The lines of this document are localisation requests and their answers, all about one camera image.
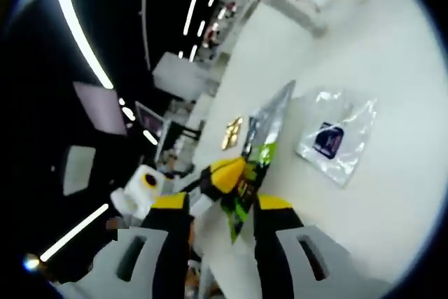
white table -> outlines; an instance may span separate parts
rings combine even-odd
[[[363,274],[399,280],[424,249],[447,190],[448,73],[431,24],[414,0],[370,0],[314,41],[259,5],[232,53],[194,163],[238,155],[241,143],[220,149],[226,124],[293,78],[294,97],[321,84],[370,93],[378,98],[377,119],[352,179],[339,189],[293,153],[300,129],[293,105],[262,192],[291,202],[305,224],[348,249]],[[230,246],[220,209],[211,214],[217,224],[200,223],[209,238],[204,254],[224,294],[259,298],[256,270],[235,269],[241,249]],[[252,244],[250,228],[243,231]]]

plastic bag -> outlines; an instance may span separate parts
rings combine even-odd
[[[377,100],[332,87],[317,88],[305,100],[304,128],[295,151],[343,186],[368,140]]]

table surface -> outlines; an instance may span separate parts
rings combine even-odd
[[[393,283],[424,249],[444,203],[448,74],[415,0],[369,0],[345,17],[335,8],[349,13],[349,6],[335,1],[324,13],[332,24],[319,40],[259,5],[232,53],[194,163],[204,167],[239,155],[241,143],[220,149],[226,124],[248,115],[290,79],[297,81],[294,97],[316,85],[377,97],[370,140],[344,188],[294,154],[301,116],[294,99],[262,192],[286,198],[306,225],[317,225],[344,246],[361,273]],[[259,298],[256,270],[235,271],[241,249],[230,246],[223,215],[213,211],[217,224],[198,230],[208,237],[203,249],[214,276],[229,298]],[[242,234],[249,246],[250,226],[249,220]]]

black ceiling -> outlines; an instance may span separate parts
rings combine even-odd
[[[81,27],[120,97],[140,101],[163,114],[170,95],[157,90],[146,68],[141,0],[72,0]],[[151,67],[163,53],[188,51],[198,43],[197,28],[208,22],[208,0],[197,0],[189,36],[183,36],[191,0],[147,0]],[[138,125],[128,137],[96,131],[73,89],[73,81],[99,85],[64,19],[58,0],[33,0],[5,34],[3,56],[8,97],[9,188],[20,200],[20,250],[43,253],[82,218],[108,202],[123,186],[142,154],[154,151]],[[89,187],[62,196],[60,170],[70,145],[97,149]],[[104,234],[94,222],[50,261],[61,277],[74,277],[90,262]]]

black slot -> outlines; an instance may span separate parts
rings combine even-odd
[[[306,241],[299,241],[300,246],[302,247],[303,251],[305,252],[305,255],[308,258],[309,264],[311,265],[311,269],[314,273],[314,278],[316,278],[317,281],[324,280],[327,276],[325,272],[323,271],[323,268],[321,264],[317,261],[317,257],[312,251],[312,249],[309,247],[308,242]]]
[[[127,248],[125,255],[123,256],[118,268],[117,277],[124,281],[131,281],[132,273],[134,271],[135,263],[140,255],[143,245],[145,244],[146,237],[136,236],[132,243]]]

